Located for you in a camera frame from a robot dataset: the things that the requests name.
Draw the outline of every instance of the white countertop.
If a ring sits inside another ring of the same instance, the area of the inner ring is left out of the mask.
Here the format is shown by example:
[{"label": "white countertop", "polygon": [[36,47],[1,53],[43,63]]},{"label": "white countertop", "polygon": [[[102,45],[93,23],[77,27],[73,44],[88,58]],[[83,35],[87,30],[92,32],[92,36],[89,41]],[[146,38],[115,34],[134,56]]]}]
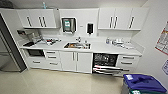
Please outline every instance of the white countertop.
[{"label": "white countertop", "polygon": [[40,44],[37,43],[30,47],[25,47],[23,44],[28,41],[24,40],[18,42],[18,45],[22,49],[44,49],[44,50],[59,50],[59,51],[76,51],[76,52],[93,52],[93,53],[109,53],[109,54],[124,54],[124,55],[138,55],[142,54],[136,49],[125,49],[122,47],[117,47],[112,44],[106,44],[102,42],[92,42],[90,49],[77,49],[77,48],[64,48],[67,43],[73,43],[68,41],[56,42],[53,45]]}]

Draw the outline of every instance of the kitchenette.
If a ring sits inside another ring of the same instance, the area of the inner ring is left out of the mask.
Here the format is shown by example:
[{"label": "kitchenette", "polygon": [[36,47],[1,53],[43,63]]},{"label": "kitchenette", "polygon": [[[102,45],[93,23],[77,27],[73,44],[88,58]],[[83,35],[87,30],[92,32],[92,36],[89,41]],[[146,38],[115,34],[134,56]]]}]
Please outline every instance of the kitchenette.
[{"label": "kitchenette", "polygon": [[15,43],[28,69],[122,76],[134,73],[143,56],[144,48],[131,37],[133,32],[140,32],[148,10],[117,7],[10,11],[21,22],[15,31],[21,39]]}]

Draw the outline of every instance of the trash can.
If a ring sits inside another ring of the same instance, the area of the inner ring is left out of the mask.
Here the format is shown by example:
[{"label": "trash can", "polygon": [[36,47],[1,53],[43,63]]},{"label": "trash can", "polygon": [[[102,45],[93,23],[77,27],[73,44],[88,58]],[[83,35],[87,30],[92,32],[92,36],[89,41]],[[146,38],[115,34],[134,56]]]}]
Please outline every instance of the trash can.
[{"label": "trash can", "polygon": [[166,89],[152,76],[124,74],[121,94],[166,94]]}]

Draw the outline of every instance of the gray floor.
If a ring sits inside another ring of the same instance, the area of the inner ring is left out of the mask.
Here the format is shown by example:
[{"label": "gray floor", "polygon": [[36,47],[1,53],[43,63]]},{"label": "gray floor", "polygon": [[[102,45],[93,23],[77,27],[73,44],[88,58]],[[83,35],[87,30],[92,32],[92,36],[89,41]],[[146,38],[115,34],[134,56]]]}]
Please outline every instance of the gray floor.
[{"label": "gray floor", "polygon": [[0,72],[0,94],[120,94],[123,78],[31,69]]}]

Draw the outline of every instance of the stainless steel refrigerator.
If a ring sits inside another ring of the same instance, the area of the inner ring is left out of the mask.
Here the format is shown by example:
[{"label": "stainless steel refrigerator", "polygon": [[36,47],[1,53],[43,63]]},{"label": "stainless steel refrigerator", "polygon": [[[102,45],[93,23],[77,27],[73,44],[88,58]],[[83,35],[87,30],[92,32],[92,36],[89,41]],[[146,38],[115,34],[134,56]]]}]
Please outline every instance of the stainless steel refrigerator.
[{"label": "stainless steel refrigerator", "polygon": [[0,71],[22,72],[26,68],[23,58],[0,14]]}]

